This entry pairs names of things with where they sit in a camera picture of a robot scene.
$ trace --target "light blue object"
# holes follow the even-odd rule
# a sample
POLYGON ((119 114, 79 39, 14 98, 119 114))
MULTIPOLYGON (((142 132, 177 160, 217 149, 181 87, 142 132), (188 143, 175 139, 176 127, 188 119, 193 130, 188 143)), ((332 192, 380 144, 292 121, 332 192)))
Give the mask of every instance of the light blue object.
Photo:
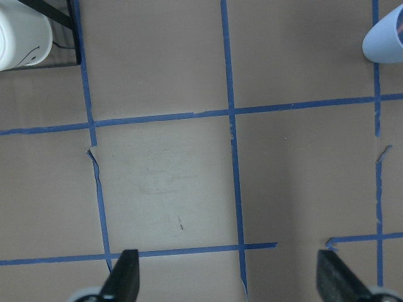
POLYGON ((365 36, 363 53, 375 63, 403 62, 403 4, 381 19, 365 36))

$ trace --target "black metal rack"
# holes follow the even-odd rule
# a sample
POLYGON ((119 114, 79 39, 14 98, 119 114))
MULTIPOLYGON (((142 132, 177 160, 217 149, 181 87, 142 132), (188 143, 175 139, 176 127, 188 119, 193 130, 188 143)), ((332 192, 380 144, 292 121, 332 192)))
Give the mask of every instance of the black metal rack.
POLYGON ((75 0, 17 0, 45 15, 53 33, 53 45, 48 57, 37 65, 9 70, 67 67, 81 64, 78 3, 75 0))

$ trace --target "scuff mark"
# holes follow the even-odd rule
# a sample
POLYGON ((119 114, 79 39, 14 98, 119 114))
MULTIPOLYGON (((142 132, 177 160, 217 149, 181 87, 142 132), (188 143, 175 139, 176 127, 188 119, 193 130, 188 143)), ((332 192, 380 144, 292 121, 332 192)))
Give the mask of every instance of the scuff mark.
POLYGON ((179 226, 181 227, 181 230, 183 230, 182 221, 181 221, 181 218, 179 216, 178 216, 178 220, 179 220, 179 226))

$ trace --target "white container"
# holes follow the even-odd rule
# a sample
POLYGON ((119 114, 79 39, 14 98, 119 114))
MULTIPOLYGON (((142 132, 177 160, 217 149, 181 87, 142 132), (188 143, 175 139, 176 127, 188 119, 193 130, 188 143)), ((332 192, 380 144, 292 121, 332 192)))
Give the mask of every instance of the white container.
POLYGON ((17 0, 0 0, 0 70, 42 62, 52 41, 48 18, 17 0))
POLYGON ((381 19, 365 36, 363 52, 376 63, 403 62, 403 44, 398 35, 398 17, 403 4, 381 19))

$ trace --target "blue tape line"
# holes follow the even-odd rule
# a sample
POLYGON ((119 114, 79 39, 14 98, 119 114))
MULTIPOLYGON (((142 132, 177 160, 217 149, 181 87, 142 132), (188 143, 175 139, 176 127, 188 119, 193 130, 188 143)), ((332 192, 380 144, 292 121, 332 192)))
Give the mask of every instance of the blue tape line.
MULTIPOLYGON (((382 161, 386 154, 392 148, 387 146, 376 162, 376 183, 377 183, 377 235, 383 233, 383 216, 382 216, 382 161)), ((383 286, 383 242, 382 239, 377 241, 377 280, 378 286, 383 286)))
POLYGON ((379 82, 379 64, 373 64, 373 82, 375 91, 375 136, 380 136, 380 115, 381 115, 381 97, 380 97, 380 82, 379 82))
POLYGON ((77 33, 78 33, 78 39, 80 42, 81 78, 82 78, 82 88, 84 89, 84 100, 86 103, 87 119, 88 119, 88 124, 89 124, 89 137, 91 138, 91 146, 96 146, 97 141, 96 141, 94 118, 93 118, 93 113, 92 113, 91 94, 89 92, 87 60, 86 60, 86 53, 84 51, 84 36, 82 33, 80 5, 79 5, 78 0, 74 1, 74 12, 76 14, 77 33))
POLYGON ((278 242, 269 242, 269 243, 250 243, 245 244, 245 250, 259 250, 259 249, 275 249, 277 248, 278 242))
MULTIPOLYGON (((379 3, 378 0, 372 0, 372 26, 378 23, 379 20, 379 3)), ((381 115, 381 104, 380 104, 380 75, 379 75, 379 64, 373 64, 373 85, 375 93, 375 136, 380 136, 380 115, 381 115)))
MULTIPOLYGON (((382 101, 396 101, 403 99, 403 94, 384 94, 381 96, 382 101)), ((95 127, 126 125, 136 123, 148 123, 153 121, 172 121, 172 120, 185 120, 192 118, 207 118, 214 116, 226 116, 229 114, 243 115, 249 113, 264 113, 272 111, 284 111, 293 109, 304 108, 316 108, 325 106, 337 106, 346 104, 363 104, 372 103, 375 101, 374 97, 362 97, 362 98, 346 98, 346 99, 325 99, 320 101, 309 101, 302 103, 290 103, 290 104, 277 104, 268 106, 257 106, 247 108, 235 108, 235 109, 221 109, 211 110, 202 113, 173 113, 170 115, 155 115, 155 116, 139 116, 134 118, 119 118, 110 120, 94 121, 95 127)), ((39 133, 51 133, 60 131, 80 130, 88 129, 89 123, 78 123, 70 125, 49 126, 49 127, 33 127, 33 128, 16 128, 10 130, 0 130, 1 135, 12 134, 39 134, 39 133)))
POLYGON ((0 260, 0 266, 20 266, 23 264, 39 264, 39 263, 58 263, 58 262, 76 262, 90 260, 105 260, 105 255, 82 255, 82 256, 65 256, 65 257, 50 257, 36 259, 15 259, 15 260, 0 260))
POLYGON ((403 93, 384 94, 380 96, 381 101, 396 101, 403 99, 403 93))
POLYGON ((390 234, 371 234, 371 235, 332 237, 327 241, 326 247, 328 247, 330 249, 335 249, 332 245, 336 244, 336 243, 389 240, 389 239, 398 239, 398 238, 403 238, 403 232, 390 233, 390 234))
POLYGON ((221 0, 222 34, 224 38, 225 73, 227 76, 227 95, 229 109, 235 108, 234 83, 232 82, 231 45, 229 40, 229 23, 227 1, 221 0))
MULTIPOLYGON (((139 252, 139 257, 158 257, 168 255, 186 255, 186 254, 203 254, 214 252, 228 252, 232 250, 257 250, 257 249, 275 249, 278 242, 269 243, 252 243, 252 244, 235 244, 235 245, 219 245, 215 247, 192 247, 189 249, 173 249, 173 250, 151 250, 139 252)), ((111 254, 112 259, 119 258, 120 254, 111 254)))
POLYGON ((363 104, 363 103, 372 103, 372 102, 374 102, 374 100, 375 100, 375 98, 373 96, 364 96, 362 98, 347 98, 347 99, 324 99, 324 100, 320 100, 320 101, 309 101, 309 102, 302 102, 302 103, 290 103, 290 104, 277 104, 277 105, 248 107, 248 108, 236 108, 235 114, 244 115, 244 114, 249 114, 249 113, 262 113, 262 112, 271 112, 271 111, 284 111, 284 110, 348 105, 348 104, 363 104))
POLYGON ((106 224, 106 214, 103 202, 102 184, 99 178, 99 165, 90 150, 87 151, 87 155, 93 161, 94 176, 96 181, 96 198, 98 200, 98 211, 99 211, 99 220, 101 222, 103 248, 105 251, 106 263, 108 264, 108 267, 111 270, 112 268, 111 252, 109 248, 108 226, 106 224))
POLYGON ((0 130, 0 136, 1 135, 12 135, 12 134, 52 133, 52 132, 80 130, 80 129, 88 129, 88 123, 50 126, 50 127, 34 127, 34 128, 19 128, 19 129, 10 129, 10 130, 0 130))
MULTIPOLYGON (((211 252, 226 252, 231 250, 256 250, 256 249, 275 249, 277 242, 269 243, 253 243, 242 245, 221 245, 217 247, 195 247, 190 249, 176 249, 176 250, 155 250, 150 252, 139 252, 140 257, 154 257, 166 255, 185 255, 185 254, 202 254, 211 252)), ((111 259, 118 259, 120 254, 110 254, 111 259)), ((49 258, 36 258, 36 259, 14 259, 14 260, 0 260, 0 266, 18 266, 23 264, 38 264, 38 263, 57 263, 57 262, 76 262, 76 261, 90 261, 90 260, 106 260, 105 254, 97 255, 78 255, 78 256, 65 256, 65 257, 49 257, 49 258)))
POLYGON ((201 113, 174 113, 171 115, 139 116, 135 118, 117 118, 112 120, 96 121, 96 127, 116 126, 136 123, 149 123, 153 121, 186 120, 190 118, 207 118, 211 116, 225 116, 229 114, 228 109, 205 111, 201 113))
MULTIPOLYGON (((237 131, 236 131, 236 118, 235 118, 235 101, 234 101, 234 83, 232 80, 232 62, 231 62, 231 47, 229 38, 229 22, 227 1, 221 0, 221 19, 222 19, 222 34, 224 39, 224 55, 225 55, 225 73, 227 76, 227 95, 228 95, 228 108, 230 133, 232 135, 232 170, 234 173, 234 189, 235 189, 235 204, 237 215, 237 231, 238 243, 244 245, 244 223, 242 219, 242 203, 241 203, 241 184, 239 182, 239 164, 238 164, 238 146, 237 146, 237 131)), ((241 279, 244 283, 247 293, 247 277, 246 277, 246 261, 245 250, 239 251, 239 269, 241 272, 241 279)))

